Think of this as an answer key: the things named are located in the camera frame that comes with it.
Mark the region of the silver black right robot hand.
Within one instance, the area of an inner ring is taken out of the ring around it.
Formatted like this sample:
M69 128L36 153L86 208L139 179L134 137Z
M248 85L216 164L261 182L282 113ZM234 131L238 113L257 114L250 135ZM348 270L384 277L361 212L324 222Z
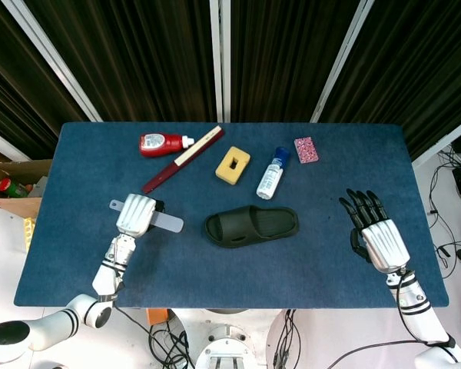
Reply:
M398 227L387 215L383 203L372 191L347 189L348 198L340 198L353 229L350 246L354 253L383 274L403 270L410 254Z

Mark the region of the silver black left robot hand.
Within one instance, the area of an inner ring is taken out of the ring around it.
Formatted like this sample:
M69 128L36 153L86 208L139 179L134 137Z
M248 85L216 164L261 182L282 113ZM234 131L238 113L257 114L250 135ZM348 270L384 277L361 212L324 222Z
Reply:
M120 233L140 238L149 228L156 211L163 212L165 203L140 194L129 194L116 221Z

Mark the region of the grey tool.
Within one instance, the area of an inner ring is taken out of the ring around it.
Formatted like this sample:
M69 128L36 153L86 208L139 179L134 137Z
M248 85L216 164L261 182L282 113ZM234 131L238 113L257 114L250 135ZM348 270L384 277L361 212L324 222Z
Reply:
M121 212L124 207L124 203L118 200L110 200L109 208L118 212ZM166 231L171 231L173 233L181 232L184 221L181 218L177 218L173 215L165 214L164 212L154 211L150 226L156 228L162 228Z

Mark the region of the black rubber slipper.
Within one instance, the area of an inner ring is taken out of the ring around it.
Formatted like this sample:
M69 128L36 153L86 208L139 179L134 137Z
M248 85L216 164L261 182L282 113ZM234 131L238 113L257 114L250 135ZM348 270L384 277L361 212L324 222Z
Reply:
M207 237L229 249L288 238L299 228L297 213L286 207L248 205L210 215L204 221Z

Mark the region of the dark red folded fan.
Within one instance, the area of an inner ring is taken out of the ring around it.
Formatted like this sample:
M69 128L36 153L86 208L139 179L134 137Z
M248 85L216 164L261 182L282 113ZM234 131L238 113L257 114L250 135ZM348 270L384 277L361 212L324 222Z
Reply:
M171 176L176 174L195 158L206 151L211 145L218 141L225 134L223 128L220 125L212 128L206 135L200 138L195 144L193 144L184 153L174 159L168 166L162 171L155 175L150 181L148 181L143 187L142 191L145 194L150 193L159 185L168 180Z

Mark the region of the red detergent bottle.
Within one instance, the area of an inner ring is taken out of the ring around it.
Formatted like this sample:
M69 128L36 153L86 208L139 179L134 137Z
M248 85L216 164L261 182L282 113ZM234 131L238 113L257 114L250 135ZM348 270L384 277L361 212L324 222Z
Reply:
M139 139L139 152L146 158L156 158L188 149L195 143L187 135L166 133L144 134Z

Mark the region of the yellow sponge with hole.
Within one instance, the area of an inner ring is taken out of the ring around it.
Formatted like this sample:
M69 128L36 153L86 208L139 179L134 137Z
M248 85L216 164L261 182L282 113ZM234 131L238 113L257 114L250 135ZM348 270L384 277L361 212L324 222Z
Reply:
M215 175L229 185L235 185L250 161L250 154L231 146L218 165Z

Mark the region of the orange box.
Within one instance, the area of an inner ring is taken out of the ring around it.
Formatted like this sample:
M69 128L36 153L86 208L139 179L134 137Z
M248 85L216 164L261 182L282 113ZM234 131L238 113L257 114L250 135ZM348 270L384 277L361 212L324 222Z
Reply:
M169 310L167 308L147 308L146 315L150 326L163 324L169 319Z

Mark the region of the yellow perforated plastic piece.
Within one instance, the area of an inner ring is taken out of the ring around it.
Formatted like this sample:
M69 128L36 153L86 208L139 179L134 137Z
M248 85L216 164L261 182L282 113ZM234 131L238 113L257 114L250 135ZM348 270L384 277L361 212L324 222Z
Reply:
M25 218L24 219L24 237L25 237L25 252L28 253L32 242L32 237L35 229L35 219Z

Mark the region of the blue table cloth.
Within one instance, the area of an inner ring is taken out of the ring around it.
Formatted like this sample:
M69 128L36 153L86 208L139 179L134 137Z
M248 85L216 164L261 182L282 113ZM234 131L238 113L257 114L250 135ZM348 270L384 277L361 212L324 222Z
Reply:
M60 307L93 294L92 281L118 234L123 201L172 160L144 158L138 139L162 132L201 138L204 122L69 122L62 126L35 232L15 293L18 306ZM350 246L350 217L339 199L347 189L372 191L398 227L410 267L435 307L449 303L433 250L403 131L355 123L230 123L224 136L151 197L181 218L172 233L154 228L139 238L118 303L128 308L391 308L386 278ZM301 164L294 140L311 137L319 161ZM235 185L215 171L231 146L250 161ZM276 148L290 157L270 200L257 186ZM288 207L294 236L226 249L209 240L205 219L246 205Z

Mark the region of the brown cardboard box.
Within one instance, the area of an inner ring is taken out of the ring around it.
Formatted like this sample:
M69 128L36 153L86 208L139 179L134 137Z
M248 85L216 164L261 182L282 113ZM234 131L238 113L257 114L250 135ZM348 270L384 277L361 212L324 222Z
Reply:
M11 198L0 192L0 208L22 218L36 218L46 184L46 181L41 180L48 177L51 163L51 159L0 162L0 181L10 178L20 185L35 187L32 195L25 198Z

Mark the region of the green can red lid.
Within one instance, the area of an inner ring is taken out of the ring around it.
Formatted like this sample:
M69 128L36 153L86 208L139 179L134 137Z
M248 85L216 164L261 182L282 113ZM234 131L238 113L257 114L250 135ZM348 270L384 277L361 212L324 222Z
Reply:
M0 192L10 198L27 198L29 193L23 184L11 178L3 178L0 181Z

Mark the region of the white spray bottle blue cap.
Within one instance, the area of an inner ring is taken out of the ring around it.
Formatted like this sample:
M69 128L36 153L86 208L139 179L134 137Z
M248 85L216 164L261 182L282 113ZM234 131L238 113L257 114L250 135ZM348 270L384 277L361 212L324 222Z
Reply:
M270 200L277 189L284 169L290 157L290 151L284 147L276 148L271 163L267 166L257 186L256 195L264 200Z

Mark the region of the dark pleated curtain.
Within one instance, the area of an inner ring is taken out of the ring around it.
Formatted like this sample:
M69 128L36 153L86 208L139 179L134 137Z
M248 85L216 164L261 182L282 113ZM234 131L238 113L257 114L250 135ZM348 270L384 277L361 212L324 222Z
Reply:
M399 125L413 159L461 125L461 0L374 0L320 116Z
M208 0L25 4L102 120L216 120Z
M52 158L62 125L86 118L0 0L0 136L33 160Z
M308 122L360 0L231 0L233 122Z

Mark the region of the white robot torso base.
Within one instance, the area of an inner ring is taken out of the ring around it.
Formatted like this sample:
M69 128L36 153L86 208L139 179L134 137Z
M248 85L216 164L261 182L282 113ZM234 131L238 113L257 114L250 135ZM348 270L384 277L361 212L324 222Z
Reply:
M176 308L194 369L269 369L267 339L280 309Z

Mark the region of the white partition post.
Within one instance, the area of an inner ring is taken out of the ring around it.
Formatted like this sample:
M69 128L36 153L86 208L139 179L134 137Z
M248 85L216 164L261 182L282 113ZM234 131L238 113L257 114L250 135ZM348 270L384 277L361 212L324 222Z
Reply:
M231 122L231 0L209 0L217 121Z
M439 151L444 149L446 146L451 144L457 138L461 136L461 124L453 129L449 134L444 135L440 140L438 140L434 145L425 150L419 157L412 161L413 170L417 169L419 166L423 165L432 156L437 154Z
M16 21L30 42L38 50L50 69L56 75L78 107L89 121L101 122L103 118L85 93L81 84L62 58L51 39L32 14L24 0L1 0L9 14Z
M0 136L0 153L11 161L30 161L30 157Z
M343 38L342 44L339 48L339 51L337 52L337 56L330 69L330 73L323 86L323 90L313 110L312 116L310 118L310 123L318 123L320 121L320 116L323 113L328 98L330 97L330 94L335 84L337 83L337 80L343 70L343 67L347 62L347 59L349 58L350 52L353 46L355 45L357 37L374 3L375 0L359 0L357 9L353 14L349 28L347 29L347 32Z

